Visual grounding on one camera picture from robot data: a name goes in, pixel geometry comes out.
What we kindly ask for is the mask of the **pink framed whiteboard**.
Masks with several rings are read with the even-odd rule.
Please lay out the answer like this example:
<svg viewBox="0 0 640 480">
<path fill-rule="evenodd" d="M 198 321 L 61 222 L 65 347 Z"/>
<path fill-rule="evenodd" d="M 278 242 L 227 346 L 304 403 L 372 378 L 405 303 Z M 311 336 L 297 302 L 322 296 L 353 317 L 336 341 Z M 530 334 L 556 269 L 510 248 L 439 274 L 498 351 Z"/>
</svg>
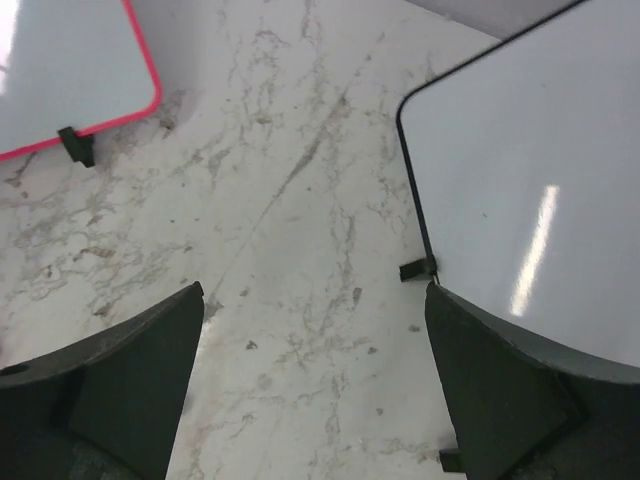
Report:
<svg viewBox="0 0 640 480">
<path fill-rule="evenodd" d="M 161 99 L 131 2 L 2 2 L 2 159 L 60 144 L 90 168 L 94 134 L 145 117 Z"/>
</svg>

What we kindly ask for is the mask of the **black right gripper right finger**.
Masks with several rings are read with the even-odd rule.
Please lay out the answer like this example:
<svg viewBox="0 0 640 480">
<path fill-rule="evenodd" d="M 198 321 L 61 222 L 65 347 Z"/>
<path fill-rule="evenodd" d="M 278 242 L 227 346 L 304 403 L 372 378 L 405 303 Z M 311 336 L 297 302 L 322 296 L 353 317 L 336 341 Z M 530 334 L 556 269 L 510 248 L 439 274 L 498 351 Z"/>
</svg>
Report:
<svg viewBox="0 0 640 480">
<path fill-rule="evenodd" d="M 427 333 L 470 479 L 636 479 L 639 370 L 430 283 Z"/>
</svg>

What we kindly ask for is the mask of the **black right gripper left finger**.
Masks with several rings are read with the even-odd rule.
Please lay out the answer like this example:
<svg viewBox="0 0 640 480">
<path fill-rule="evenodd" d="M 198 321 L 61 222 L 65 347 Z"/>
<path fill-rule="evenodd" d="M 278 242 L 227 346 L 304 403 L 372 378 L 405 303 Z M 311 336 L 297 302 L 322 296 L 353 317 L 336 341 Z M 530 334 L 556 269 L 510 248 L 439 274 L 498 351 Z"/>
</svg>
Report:
<svg viewBox="0 0 640 480">
<path fill-rule="evenodd" d="M 129 320 L 2 368 L 2 478 L 165 478 L 203 296 L 195 282 Z"/>
</svg>

